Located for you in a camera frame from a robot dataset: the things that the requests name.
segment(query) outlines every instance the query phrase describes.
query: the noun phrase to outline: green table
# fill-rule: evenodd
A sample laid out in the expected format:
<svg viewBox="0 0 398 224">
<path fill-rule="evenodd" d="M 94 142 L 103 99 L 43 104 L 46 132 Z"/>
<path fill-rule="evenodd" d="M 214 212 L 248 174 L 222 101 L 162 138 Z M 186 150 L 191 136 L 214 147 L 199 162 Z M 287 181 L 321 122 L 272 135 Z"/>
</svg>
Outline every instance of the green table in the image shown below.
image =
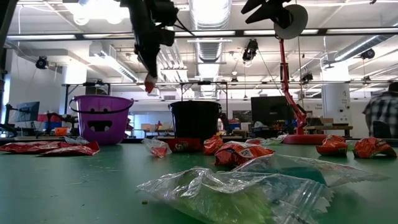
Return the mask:
<svg viewBox="0 0 398 224">
<path fill-rule="evenodd" d="M 276 153 L 348 164 L 384 174 L 384 182 L 334 188 L 319 223 L 397 223 L 398 161 L 319 156 L 314 146 L 271 146 Z M 172 154 L 153 158 L 141 144 L 102 147 L 95 156 L 35 157 L 0 154 L 0 223 L 201 223 L 158 202 L 136 186 L 163 174 L 202 166 L 213 156 Z M 148 200 L 147 205 L 141 202 Z"/>
</svg>

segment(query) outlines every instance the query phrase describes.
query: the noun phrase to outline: purple bucket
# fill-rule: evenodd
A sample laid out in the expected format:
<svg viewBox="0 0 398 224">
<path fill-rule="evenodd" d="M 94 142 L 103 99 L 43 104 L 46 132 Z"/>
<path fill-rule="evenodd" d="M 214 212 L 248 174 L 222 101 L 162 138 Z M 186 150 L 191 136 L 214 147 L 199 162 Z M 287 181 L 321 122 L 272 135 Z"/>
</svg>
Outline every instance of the purple bucket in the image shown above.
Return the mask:
<svg viewBox="0 0 398 224">
<path fill-rule="evenodd" d="M 70 106 L 76 101 L 77 110 Z M 69 107 L 78 113 L 80 135 L 100 145 L 118 144 L 124 139 L 129 108 L 134 100 L 105 95 L 75 96 Z"/>
</svg>

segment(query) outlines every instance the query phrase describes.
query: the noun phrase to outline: red base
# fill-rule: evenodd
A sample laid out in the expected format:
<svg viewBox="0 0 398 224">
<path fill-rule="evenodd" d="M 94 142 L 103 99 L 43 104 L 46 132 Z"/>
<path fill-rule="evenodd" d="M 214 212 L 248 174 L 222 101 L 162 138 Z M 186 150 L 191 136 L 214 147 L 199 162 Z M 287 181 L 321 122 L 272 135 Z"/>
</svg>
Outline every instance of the red base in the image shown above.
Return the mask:
<svg viewBox="0 0 398 224">
<path fill-rule="evenodd" d="M 285 137 L 284 144 L 322 145 L 326 134 L 290 134 Z"/>
</svg>

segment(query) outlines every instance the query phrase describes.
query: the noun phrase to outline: black bucket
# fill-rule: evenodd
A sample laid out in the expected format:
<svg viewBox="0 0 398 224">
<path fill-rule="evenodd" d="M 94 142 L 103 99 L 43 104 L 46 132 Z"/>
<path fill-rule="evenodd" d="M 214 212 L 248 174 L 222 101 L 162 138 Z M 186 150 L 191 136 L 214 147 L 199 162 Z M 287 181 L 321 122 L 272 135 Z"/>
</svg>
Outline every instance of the black bucket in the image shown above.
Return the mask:
<svg viewBox="0 0 398 224">
<path fill-rule="evenodd" d="M 202 141 L 217 133 L 221 113 L 219 103 L 181 101 L 169 105 L 173 114 L 174 135 L 177 138 L 200 138 Z"/>
</svg>

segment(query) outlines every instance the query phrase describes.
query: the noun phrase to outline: computer monitor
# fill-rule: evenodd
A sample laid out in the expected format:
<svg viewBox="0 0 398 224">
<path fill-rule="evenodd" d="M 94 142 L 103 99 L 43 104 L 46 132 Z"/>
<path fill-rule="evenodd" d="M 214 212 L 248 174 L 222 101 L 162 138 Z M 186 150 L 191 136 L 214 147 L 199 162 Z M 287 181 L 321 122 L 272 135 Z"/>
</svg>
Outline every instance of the computer monitor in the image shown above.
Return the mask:
<svg viewBox="0 0 398 224">
<path fill-rule="evenodd" d="M 284 96 L 260 96 L 251 98 L 253 122 L 263 124 L 277 120 L 293 120 L 294 114 Z"/>
<path fill-rule="evenodd" d="M 17 105 L 15 122 L 37 121 L 40 102 L 21 103 Z"/>
</svg>

